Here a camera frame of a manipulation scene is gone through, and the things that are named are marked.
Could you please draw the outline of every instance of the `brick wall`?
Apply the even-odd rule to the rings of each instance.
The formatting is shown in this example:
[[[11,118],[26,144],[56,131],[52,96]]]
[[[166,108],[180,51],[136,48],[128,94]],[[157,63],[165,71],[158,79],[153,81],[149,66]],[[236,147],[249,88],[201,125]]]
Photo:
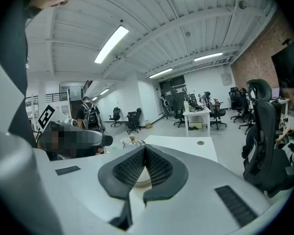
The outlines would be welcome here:
[[[271,57],[286,47],[282,43],[289,38],[294,42],[294,32],[281,11],[277,11],[269,24],[251,46],[232,64],[237,87],[246,88],[246,81],[253,78],[266,80],[272,88],[279,87]],[[294,107],[294,88],[283,90],[289,98],[289,107]]]

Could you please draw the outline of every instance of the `white ceiling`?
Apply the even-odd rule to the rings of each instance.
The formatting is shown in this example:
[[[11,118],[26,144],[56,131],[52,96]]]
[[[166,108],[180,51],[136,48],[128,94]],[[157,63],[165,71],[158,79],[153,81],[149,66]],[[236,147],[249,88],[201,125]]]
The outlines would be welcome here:
[[[72,0],[48,8],[27,27],[28,79],[99,81],[94,94],[131,73],[160,79],[229,65],[272,17],[273,0]],[[119,25],[129,33],[101,64],[97,54]],[[222,56],[194,63],[217,52]]]

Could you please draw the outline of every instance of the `ceiling light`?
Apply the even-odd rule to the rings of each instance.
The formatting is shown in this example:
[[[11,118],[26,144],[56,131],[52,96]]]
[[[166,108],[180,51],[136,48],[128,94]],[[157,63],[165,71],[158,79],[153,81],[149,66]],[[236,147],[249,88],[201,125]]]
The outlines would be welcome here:
[[[100,93],[100,95],[105,94],[109,89],[105,89],[102,93]]]
[[[208,55],[208,56],[203,56],[203,57],[199,57],[199,58],[195,58],[194,61],[199,61],[199,60],[202,60],[202,59],[206,59],[206,58],[210,58],[210,57],[217,57],[217,56],[221,56],[222,55],[222,52],[220,53],[216,53],[216,54],[212,54],[212,55]]]
[[[119,28],[113,33],[113,35],[106,42],[104,47],[99,52],[97,58],[95,59],[95,63],[101,64],[106,56],[110,53],[110,51],[114,48],[115,45],[128,33],[128,30],[123,26],[119,26]]]
[[[159,72],[159,73],[156,73],[155,75],[150,76],[149,78],[154,78],[154,77],[156,77],[156,76],[159,76],[159,75],[161,75],[161,74],[163,74],[163,73],[166,73],[166,72],[169,72],[169,71],[171,71],[171,70],[172,70],[172,68],[169,68],[169,69],[167,69],[167,70],[163,70],[163,71],[161,71],[161,72]]]

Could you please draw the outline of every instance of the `concrete floor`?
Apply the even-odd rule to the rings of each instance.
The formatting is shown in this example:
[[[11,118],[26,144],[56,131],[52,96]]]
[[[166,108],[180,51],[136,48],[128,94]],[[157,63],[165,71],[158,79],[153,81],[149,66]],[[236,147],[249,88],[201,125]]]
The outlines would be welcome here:
[[[242,129],[239,130],[239,125],[243,124],[243,121],[237,120],[233,123],[233,120],[230,120],[230,117],[236,114],[236,111],[226,110],[226,114],[221,118],[221,121],[226,123],[227,127],[221,126],[220,129],[217,130],[216,127],[212,125],[210,136],[215,146],[218,162],[238,176],[243,177],[244,166],[241,152],[242,147],[245,145],[246,127],[242,127]],[[170,117],[169,120],[162,118],[153,124],[153,128],[141,129],[139,133],[132,132],[132,134],[141,140],[146,139],[149,135],[186,137],[185,125],[181,125],[180,128],[178,128],[173,125],[174,122],[175,119],[173,117]],[[128,138],[126,132],[128,127],[124,123],[122,125],[118,124],[116,127],[110,127],[110,124],[110,122],[106,122],[104,125],[107,133],[114,139],[113,144],[108,147],[108,150],[113,152],[114,150],[123,148],[121,139]],[[206,137],[207,128],[203,127],[199,130],[189,131],[189,134],[190,137]]]

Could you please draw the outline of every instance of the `black office chair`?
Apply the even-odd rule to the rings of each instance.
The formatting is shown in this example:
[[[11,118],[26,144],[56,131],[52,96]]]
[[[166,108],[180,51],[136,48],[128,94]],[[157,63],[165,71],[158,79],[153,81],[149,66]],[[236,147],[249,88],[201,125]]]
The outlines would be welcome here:
[[[269,84],[263,79],[252,79],[247,85],[249,98],[253,101],[257,135],[252,158],[250,162],[244,162],[243,177],[272,198],[279,191],[294,186],[294,166],[284,150],[274,149],[275,139],[282,132],[276,130],[276,111],[269,103],[272,93]],[[254,91],[255,98],[251,97],[251,91]]]
[[[111,117],[111,115],[109,115],[109,117],[110,117],[109,120],[114,121],[114,123],[111,124],[111,127],[112,127],[112,125],[114,125],[114,127],[115,127],[117,123],[122,125],[122,123],[118,121],[121,118],[120,111],[121,110],[118,107],[116,107],[116,108],[113,109],[113,117]]]
[[[231,108],[232,110],[235,110],[238,112],[236,116],[231,117],[231,119],[234,118],[234,123],[235,123],[235,120],[239,118],[243,119],[243,117],[241,116],[242,103],[241,103],[240,94],[238,93],[238,91],[239,91],[239,88],[232,87],[231,91],[229,92],[230,99],[231,99]]]
[[[210,117],[214,118],[213,121],[210,121],[210,125],[215,124],[217,126],[217,130],[219,130],[219,125],[225,125],[227,127],[226,123],[222,123],[220,120],[218,120],[225,115],[225,110],[220,109],[221,104],[222,102],[217,102],[216,104],[213,104],[211,101],[209,101],[209,104],[207,104],[207,107],[211,111]]]
[[[242,103],[242,118],[246,119],[248,121],[247,124],[241,124],[239,126],[239,129],[241,127],[247,127],[247,129],[245,130],[245,135],[247,134],[247,132],[250,130],[251,127],[253,127],[253,121],[254,121],[254,115],[253,115],[253,110],[249,108],[248,105],[248,101],[246,98],[246,89],[245,88],[241,88],[240,90],[240,99],[241,99],[241,103]]]
[[[130,135],[132,131],[136,131],[137,133],[139,133],[137,131],[137,129],[141,130],[141,128],[139,127],[139,118],[142,114],[142,110],[141,108],[138,108],[135,112],[129,112],[127,115],[128,118],[128,122],[125,123],[125,125],[129,128],[129,130],[127,130],[127,133]]]
[[[175,122],[173,125],[178,124],[178,128],[180,128],[180,125],[185,123],[185,119],[183,116],[183,109],[179,109],[177,102],[174,100],[172,103],[173,111],[174,111],[174,118],[178,119],[179,121]]]

